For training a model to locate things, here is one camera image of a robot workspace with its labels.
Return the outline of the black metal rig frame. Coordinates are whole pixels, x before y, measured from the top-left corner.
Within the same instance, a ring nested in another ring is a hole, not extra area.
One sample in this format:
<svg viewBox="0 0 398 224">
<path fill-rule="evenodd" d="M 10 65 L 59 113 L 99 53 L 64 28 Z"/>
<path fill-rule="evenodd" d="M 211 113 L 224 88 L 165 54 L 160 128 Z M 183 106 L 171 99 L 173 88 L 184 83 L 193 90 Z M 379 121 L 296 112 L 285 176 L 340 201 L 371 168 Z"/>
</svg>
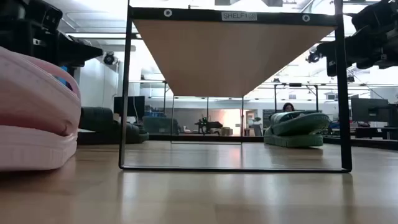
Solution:
<svg viewBox="0 0 398 224">
<path fill-rule="evenodd" d="M 320 112 L 319 110 L 319 99 L 318 99 L 318 90 L 319 87 L 317 84 L 303 84 L 303 83 L 280 83 L 280 84 L 273 84 L 274 86 L 274 113 L 277 113 L 277 87 L 278 86 L 288 86 L 288 87 L 306 87 L 311 93 L 315 95 L 315 104 L 316 104 L 316 112 Z"/>
</svg>

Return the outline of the black ceiling spotlight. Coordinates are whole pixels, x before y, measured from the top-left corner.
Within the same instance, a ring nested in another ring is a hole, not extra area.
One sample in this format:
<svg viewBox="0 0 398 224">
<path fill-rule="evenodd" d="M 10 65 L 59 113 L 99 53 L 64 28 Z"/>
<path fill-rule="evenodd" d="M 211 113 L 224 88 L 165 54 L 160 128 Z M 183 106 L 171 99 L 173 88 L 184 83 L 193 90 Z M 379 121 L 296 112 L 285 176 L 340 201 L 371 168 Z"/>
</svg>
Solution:
<svg viewBox="0 0 398 224">
<path fill-rule="evenodd" d="M 305 59 L 308 63 L 317 63 L 323 55 L 318 50 L 310 50 L 308 57 Z"/>
</svg>

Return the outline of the white shelf label sticker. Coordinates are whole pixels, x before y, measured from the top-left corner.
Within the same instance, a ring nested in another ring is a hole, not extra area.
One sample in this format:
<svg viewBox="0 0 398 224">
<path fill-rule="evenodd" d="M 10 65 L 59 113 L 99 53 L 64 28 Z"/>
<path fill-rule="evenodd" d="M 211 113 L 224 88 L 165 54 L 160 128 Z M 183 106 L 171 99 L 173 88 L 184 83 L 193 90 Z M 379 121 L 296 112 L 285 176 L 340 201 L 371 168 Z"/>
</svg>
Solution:
<svg viewBox="0 0 398 224">
<path fill-rule="evenodd" d="M 243 11 L 222 11 L 221 19 L 223 21 L 257 21 L 257 13 Z"/>
</svg>

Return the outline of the green slipper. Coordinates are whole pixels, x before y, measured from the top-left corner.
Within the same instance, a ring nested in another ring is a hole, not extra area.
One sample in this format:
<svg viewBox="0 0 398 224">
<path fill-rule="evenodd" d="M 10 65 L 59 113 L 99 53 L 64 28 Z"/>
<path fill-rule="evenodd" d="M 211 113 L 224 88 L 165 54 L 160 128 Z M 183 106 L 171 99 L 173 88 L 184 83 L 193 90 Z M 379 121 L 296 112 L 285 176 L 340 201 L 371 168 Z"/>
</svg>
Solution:
<svg viewBox="0 0 398 224">
<path fill-rule="evenodd" d="M 280 147 L 303 148 L 323 146 L 321 131 L 329 127 L 326 114 L 316 111 L 275 113 L 264 132 L 264 143 Z"/>
</svg>

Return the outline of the wide black monitor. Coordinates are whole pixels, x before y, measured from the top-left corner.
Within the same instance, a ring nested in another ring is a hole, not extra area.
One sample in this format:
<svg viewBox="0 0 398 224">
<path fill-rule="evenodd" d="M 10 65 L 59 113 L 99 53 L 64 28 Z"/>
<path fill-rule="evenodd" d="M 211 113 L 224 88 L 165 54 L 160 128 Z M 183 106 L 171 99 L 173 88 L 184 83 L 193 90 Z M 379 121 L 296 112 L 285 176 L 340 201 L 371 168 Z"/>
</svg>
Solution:
<svg viewBox="0 0 398 224">
<path fill-rule="evenodd" d="M 387 100 L 374 98 L 352 98 L 351 114 L 353 121 L 388 122 L 389 103 Z"/>
</svg>

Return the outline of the ceiling strip light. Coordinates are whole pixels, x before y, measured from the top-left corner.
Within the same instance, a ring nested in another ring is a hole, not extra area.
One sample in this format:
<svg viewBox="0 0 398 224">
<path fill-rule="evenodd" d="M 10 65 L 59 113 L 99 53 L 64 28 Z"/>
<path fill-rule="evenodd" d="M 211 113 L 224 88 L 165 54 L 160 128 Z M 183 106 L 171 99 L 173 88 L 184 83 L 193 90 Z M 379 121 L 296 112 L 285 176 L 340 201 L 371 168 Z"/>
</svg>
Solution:
<svg viewBox="0 0 398 224">
<path fill-rule="evenodd" d="M 67 35 L 79 39 L 125 39 L 125 33 L 67 33 Z"/>
</svg>

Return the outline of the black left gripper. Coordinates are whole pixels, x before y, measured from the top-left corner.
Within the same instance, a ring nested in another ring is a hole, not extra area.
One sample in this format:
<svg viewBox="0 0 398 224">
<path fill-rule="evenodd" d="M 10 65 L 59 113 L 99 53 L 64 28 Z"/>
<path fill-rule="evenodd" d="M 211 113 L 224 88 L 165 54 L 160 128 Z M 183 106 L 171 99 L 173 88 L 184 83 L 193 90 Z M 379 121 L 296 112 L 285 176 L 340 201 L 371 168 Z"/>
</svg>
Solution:
<svg viewBox="0 0 398 224">
<path fill-rule="evenodd" d="M 52 64 L 83 67 L 103 50 L 42 25 L 44 0 L 0 0 L 0 47 Z"/>
</svg>

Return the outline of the small black monitor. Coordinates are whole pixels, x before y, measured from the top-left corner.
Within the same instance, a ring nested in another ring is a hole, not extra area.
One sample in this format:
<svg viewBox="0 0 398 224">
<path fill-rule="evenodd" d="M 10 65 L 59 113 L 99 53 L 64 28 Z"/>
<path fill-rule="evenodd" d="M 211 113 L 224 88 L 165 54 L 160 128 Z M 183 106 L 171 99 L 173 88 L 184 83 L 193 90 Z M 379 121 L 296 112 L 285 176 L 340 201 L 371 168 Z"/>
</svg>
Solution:
<svg viewBox="0 0 398 224">
<path fill-rule="evenodd" d="M 116 114 L 122 115 L 124 106 L 123 97 L 114 97 L 113 111 Z M 127 99 L 127 117 L 138 117 L 141 119 L 145 113 L 145 97 L 144 96 L 129 96 Z"/>
</svg>

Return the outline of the black-framed wooden shelf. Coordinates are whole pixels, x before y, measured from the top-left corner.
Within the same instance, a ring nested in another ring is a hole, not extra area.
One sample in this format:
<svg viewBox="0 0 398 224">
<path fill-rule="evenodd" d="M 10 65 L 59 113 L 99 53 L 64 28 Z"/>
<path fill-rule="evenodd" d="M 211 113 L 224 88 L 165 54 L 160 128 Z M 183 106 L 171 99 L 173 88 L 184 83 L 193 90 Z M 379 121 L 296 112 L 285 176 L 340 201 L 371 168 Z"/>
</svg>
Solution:
<svg viewBox="0 0 398 224">
<path fill-rule="evenodd" d="M 315 43 L 334 33 L 340 119 L 340 172 L 353 168 L 349 136 L 343 0 L 334 14 L 256 12 L 257 21 L 223 21 L 222 11 L 127 4 L 125 49 L 137 29 L 178 96 L 244 98 Z"/>
</svg>

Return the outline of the pink slipper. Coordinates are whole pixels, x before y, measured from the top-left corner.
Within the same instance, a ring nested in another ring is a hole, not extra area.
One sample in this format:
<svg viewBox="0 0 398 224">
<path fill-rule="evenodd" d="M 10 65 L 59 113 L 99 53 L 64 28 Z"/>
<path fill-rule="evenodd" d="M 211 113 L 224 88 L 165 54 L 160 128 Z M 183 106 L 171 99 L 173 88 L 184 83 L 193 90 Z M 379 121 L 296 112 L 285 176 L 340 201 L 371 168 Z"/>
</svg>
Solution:
<svg viewBox="0 0 398 224">
<path fill-rule="evenodd" d="M 69 73 L 0 47 L 0 172 L 62 167 L 76 152 L 80 116 Z"/>
</svg>

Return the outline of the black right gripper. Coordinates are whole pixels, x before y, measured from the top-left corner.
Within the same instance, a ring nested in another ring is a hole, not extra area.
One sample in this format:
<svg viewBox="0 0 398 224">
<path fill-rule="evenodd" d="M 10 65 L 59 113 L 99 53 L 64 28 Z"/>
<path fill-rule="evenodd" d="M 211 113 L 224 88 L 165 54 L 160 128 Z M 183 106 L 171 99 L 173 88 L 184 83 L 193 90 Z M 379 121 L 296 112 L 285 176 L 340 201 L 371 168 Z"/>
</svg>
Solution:
<svg viewBox="0 0 398 224">
<path fill-rule="evenodd" d="M 398 67 L 398 0 L 380 0 L 352 17 L 356 33 L 345 37 L 346 68 Z M 336 77 L 336 41 L 317 46 L 326 58 L 326 72 Z"/>
</svg>

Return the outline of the black desk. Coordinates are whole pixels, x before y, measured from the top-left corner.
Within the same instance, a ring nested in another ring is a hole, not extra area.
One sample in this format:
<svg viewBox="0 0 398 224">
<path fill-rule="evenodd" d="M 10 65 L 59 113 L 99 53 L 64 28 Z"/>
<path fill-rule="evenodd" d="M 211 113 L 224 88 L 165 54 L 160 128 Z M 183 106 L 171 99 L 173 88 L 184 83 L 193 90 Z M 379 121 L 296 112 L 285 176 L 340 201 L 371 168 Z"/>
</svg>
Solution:
<svg viewBox="0 0 398 224">
<path fill-rule="evenodd" d="M 398 127 L 382 126 L 379 128 L 372 127 L 369 123 L 359 122 L 354 129 L 354 135 L 356 138 L 382 138 L 383 140 L 398 141 Z"/>
</svg>

